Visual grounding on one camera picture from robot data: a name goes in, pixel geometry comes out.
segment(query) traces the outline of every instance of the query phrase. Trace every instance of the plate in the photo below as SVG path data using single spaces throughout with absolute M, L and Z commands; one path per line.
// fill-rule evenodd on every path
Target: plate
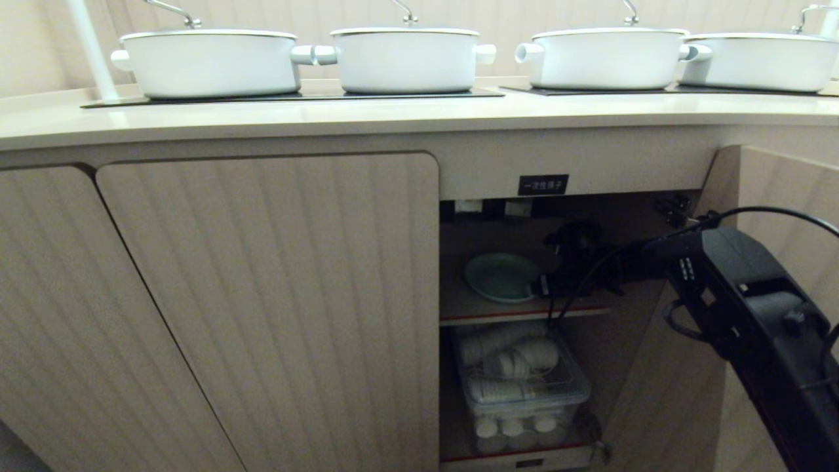
M 466 283 L 479 295 L 497 303 L 514 305 L 537 298 L 530 283 L 542 272 L 533 261 L 515 254 L 479 255 L 466 264 Z

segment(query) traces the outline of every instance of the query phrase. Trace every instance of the wooden cabinet door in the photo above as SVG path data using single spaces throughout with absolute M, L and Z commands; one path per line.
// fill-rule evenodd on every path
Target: wooden cabinet door
M 839 168 L 749 147 L 720 151 L 697 213 L 786 207 L 839 223 Z M 763 243 L 839 323 L 839 241 L 799 219 L 744 213 L 724 222 Z M 675 298 L 665 291 L 664 306 Z M 606 470 L 785 471 L 772 439 L 734 370 L 711 348 L 670 331 L 654 315 L 606 440 Z
M 98 173 L 249 472 L 437 469 L 438 173 L 424 154 Z
M 0 172 L 0 418 L 55 472 L 242 470 L 91 179 Z

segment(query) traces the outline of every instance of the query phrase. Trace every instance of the white enamel pot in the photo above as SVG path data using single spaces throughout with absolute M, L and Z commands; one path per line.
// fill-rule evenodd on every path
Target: white enamel pot
M 667 87 L 680 60 L 701 51 L 684 47 L 683 29 L 568 29 L 537 34 L 519 45 L 516 61 L 530 63 L 533 87 L 644 90 Z
M 151 98 L 235 97 L 297 92 L 298 65 L 315 64 L 296 36 L 249 29 L 129 34 L 113 64 L 131 71 Z
M 698 34 L 685 43 L 709 54 L 691 62 L 679 82 L 704 87 L 818 92 L 839 55 L 839 42 L 803 34 Z
M 354 93 L 463 92 L 476 64 L 495 61 L 478 33 L 449 28 L 358 28 L 333 31 L 335 46 L 315 47 L 317 63 L 338 64 L 341 86 Z

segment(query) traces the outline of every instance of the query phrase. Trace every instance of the pot lid handle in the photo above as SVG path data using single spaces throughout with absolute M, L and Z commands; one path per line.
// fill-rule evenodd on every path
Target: pot lid handle
M 801 34 L 801 32 L 804 31 L 804 23 L 807 21 L 807 12 L 813 12 L 816 10 L 839 10 L 839 7 L 828 7 L 827 5 L 813 4 L 807 8 L 803 8 L 801 10 L 801 23 L 792 27 L 792 33 Z
M 405 5 L 404 3 L 400 2 L 399 0 L 392 0 L 392 1 L 393 1 L 393 3 L 396 3 L 397 5 L 399 5 L 399 7 L 402 8 L 408 14 L 407 16 L 402 18 L 402 21 L 404 21 L 405 24 L 407 24 L 408 26 L 411 26 L 412 24 L 414 24 L 414 23 L 416 23 L 420 20 L 419 18 L 414 16 L 414 13 L 411 12 L 411 9 L 408 7 L 408 5 Z
M 623 24 L 627 26 L 635 26 L 636 24 L 638 24 L 639 21 L 641 21 L 640 19 L 638 19 L 638 10 L 635 8 L 635 5 L 632 5 L 632 2 L 630 2 L 629 0 L 623 0 L 623 4 L 626 5 L 627 8 L 629 8 L 630 12 L 632 12 L 632 16 L 626 17 L 623 20 Z
M 144 0 L 149 5 L 154 5 L 155 7 L 161 7 L 164 10 L 169 10 L 170 12 L 174 12 L 179 14 L 180 16 L 184 17 L 184 24 L 189 29 L 196 29 L 201 27 L 201 20 L 198 18 L 192 18 L 192 15 L 181 10 L 178 7 L 169 5 L 168 3 L 160 2 L 160 0 Z

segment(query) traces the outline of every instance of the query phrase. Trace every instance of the countertop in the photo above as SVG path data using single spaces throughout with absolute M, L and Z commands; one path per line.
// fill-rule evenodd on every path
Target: countertop
M 480 81 L 506 97 L 314 102 L 231 102 L 81 109 L 92 91 L 0 99 L 0 150 L 218 138 L 404 134 L 500 129 L 672 125 L 839 126 L 839 98 L 732 94 L 542 97 L 499 89 L 523 78 Z M 323 91 L 335 81 L 312 81 Z M 122 86 L 123 97 L 137 95 Z

